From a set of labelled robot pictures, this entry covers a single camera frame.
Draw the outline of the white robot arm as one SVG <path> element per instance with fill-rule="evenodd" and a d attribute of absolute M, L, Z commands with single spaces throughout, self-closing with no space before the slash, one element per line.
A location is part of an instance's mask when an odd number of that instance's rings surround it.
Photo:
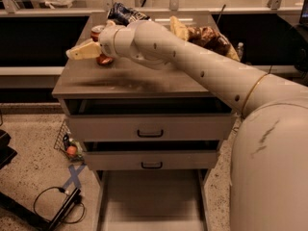
<path fill-rule="evenodd" d="M 308 231 L 308 88 L 233 61 L 148 20 L 108 25 L 67 50 L 160 68 L 171 63 L 243 118 L 233 143 L 231 231 Z"/>

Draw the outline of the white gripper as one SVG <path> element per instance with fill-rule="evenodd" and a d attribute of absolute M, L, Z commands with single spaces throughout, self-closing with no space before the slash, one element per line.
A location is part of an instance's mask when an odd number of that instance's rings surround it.
<path fill-rule="evenodd" d="M 65 53 L 71 60 L 94 59 L 104 55 L 112 58 L 120 58 L 122 54 L 116 49 L 116 35 L 123 26 L 116 25 L 112 20 L 107 20 L 106 27 L 99 34 L 98 42 L 89 38 L 79 45 L 68 49 Z"/>

